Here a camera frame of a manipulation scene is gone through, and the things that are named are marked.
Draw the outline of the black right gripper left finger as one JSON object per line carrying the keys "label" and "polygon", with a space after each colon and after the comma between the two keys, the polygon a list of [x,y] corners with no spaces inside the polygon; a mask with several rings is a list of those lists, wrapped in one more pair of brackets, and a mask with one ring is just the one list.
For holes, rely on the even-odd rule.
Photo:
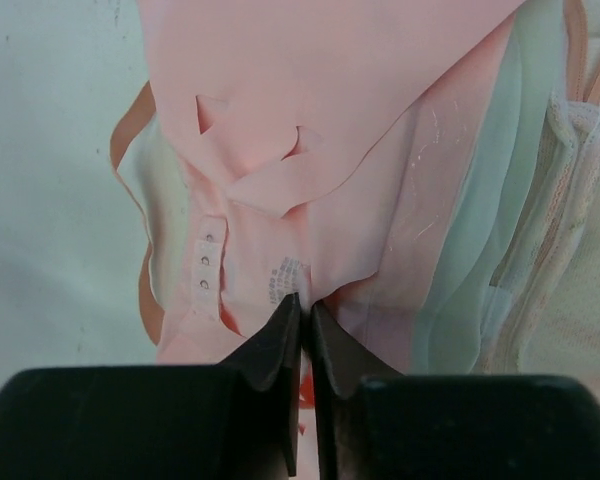
{"label": "black right gripper left finger", "polygon": [[300,302],[213,365],[47,368],[0,390],[0,479],[288,479]]}

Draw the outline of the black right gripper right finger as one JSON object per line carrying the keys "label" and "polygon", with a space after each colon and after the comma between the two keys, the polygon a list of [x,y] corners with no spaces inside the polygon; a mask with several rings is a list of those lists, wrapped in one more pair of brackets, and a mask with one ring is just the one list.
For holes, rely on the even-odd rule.
{"label": "black right gripper right finger", "polygon": [[600,479],[600,403],[542,375],[404,375],[309,317],[324,479]]}

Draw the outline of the pink tulip-print laundry bag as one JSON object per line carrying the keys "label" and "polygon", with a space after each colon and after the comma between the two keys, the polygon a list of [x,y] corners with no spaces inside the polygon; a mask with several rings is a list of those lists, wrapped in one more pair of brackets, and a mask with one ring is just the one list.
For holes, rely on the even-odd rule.
{"label": "pink tulip-print laundry bag", "polygon": [[480,373],[600,375],[600,1],[564,5],[566,52],[494,283]]}

